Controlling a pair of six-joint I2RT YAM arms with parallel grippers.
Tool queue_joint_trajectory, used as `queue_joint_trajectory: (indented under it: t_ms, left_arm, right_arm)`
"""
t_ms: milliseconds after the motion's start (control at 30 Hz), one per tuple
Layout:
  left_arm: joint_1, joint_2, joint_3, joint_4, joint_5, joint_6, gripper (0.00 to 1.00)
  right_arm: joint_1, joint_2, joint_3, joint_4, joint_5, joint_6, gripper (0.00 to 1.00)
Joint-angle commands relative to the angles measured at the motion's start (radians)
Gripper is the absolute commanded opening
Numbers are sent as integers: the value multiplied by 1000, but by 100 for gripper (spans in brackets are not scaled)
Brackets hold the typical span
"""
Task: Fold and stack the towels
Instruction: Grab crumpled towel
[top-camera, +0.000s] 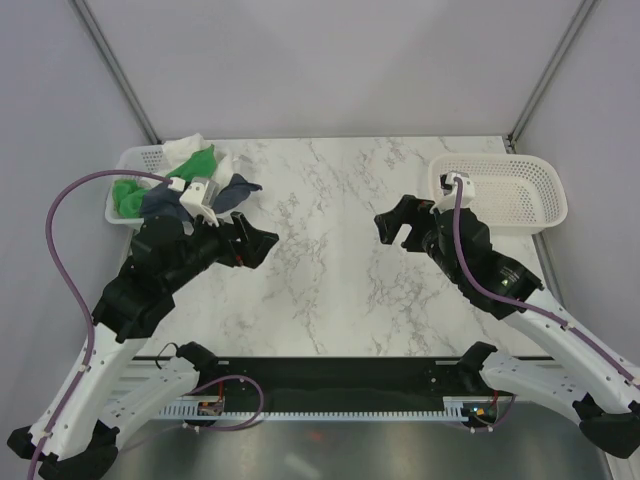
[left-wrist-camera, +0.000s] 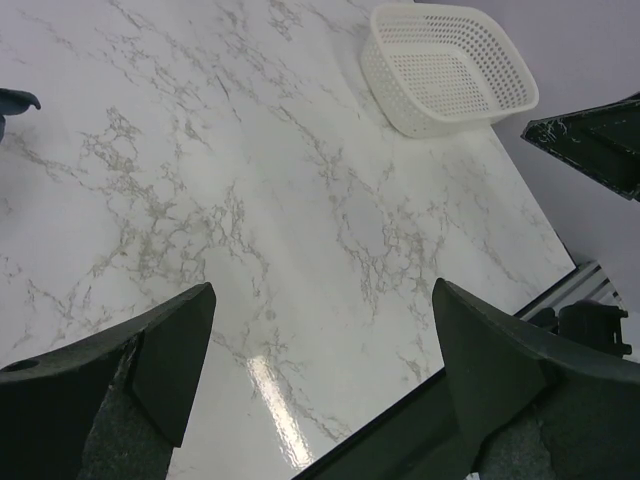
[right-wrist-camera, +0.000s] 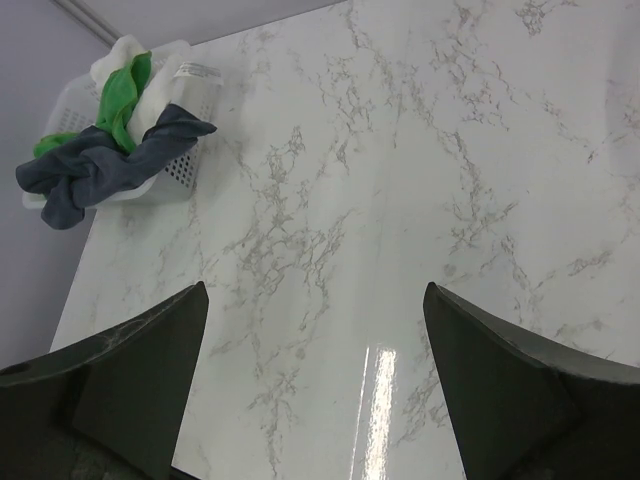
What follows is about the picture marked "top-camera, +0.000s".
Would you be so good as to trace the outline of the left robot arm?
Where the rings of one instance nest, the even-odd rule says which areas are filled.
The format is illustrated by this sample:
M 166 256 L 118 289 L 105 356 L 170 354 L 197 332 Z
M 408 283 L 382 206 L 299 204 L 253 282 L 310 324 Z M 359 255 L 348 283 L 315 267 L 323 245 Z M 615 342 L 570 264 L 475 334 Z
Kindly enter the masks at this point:
M 190 342 L 141 386 L 109 400 L 130 361 L 174 309 L 178 290 L 215 263 L 255 269 L 279 240 L 240 212 L 231 218 L 216 224 L 198 219 L 190 234 L 174 217 L 144 221 L 89 315 L 87 340 L 61 390 L 37 422 L 8 438 L 8 447 L 29 460 L 29 478 L 100 479 L 163 407 L 232 379 L 219 377 L 216 356 Z

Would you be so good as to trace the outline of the dark blue towel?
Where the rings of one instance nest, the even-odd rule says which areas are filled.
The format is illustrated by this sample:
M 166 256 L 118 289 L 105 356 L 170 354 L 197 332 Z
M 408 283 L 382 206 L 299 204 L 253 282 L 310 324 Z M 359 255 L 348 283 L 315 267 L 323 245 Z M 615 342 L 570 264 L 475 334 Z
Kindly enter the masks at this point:
M 241 174 L 236 173 L 213 199 L 212 209 L 216 214 L 222 214 L 240 205 L 251 193 L 261 190 L 261 185 L 248 182 Z M 170 190 L 166 184 L 159 184 L 143 195 L 139 216 L 143 219 L 168 216 L 190 222 L 192 216 L 180 204 L 179 198 L 179 192 Z

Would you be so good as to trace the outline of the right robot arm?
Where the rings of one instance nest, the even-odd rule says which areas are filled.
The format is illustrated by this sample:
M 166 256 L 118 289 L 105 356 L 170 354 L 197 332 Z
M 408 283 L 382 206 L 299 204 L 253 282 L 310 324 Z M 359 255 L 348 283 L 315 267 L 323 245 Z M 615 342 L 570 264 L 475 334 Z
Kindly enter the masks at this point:
M 470 209 L 438 212 L 433 202 L 405 195 L 374 222 L 386 245 L 410 226 L 406 251 L 427 254 L 473 306 L 524 334 L 564 369 L 545 373 L 477 343 L 456 372 L 462 390 L 522 395 L 576 423 L 614 457 L 638 450 L 638 366 L 575 319 L 523 264 L 494 250 L 489 227 Z

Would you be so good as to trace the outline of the green towel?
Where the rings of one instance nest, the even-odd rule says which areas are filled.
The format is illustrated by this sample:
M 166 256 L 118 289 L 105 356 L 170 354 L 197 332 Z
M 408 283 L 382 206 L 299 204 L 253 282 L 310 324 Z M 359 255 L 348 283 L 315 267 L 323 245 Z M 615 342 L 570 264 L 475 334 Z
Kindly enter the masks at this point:
M 177 177 L 190 183 L 197 177 L 211 178 L 220 169 L 222 158 L 213 145 L 178 148 L 169 146 L 133 147 L 125 151 L 117 168 L 146 172 L 146 177 L 120 175 L 107 195 L 105 216 L 112 224 L 139 225 L 154 215 L 190 219 L 180 204 L 181 193 L 158 179 Z

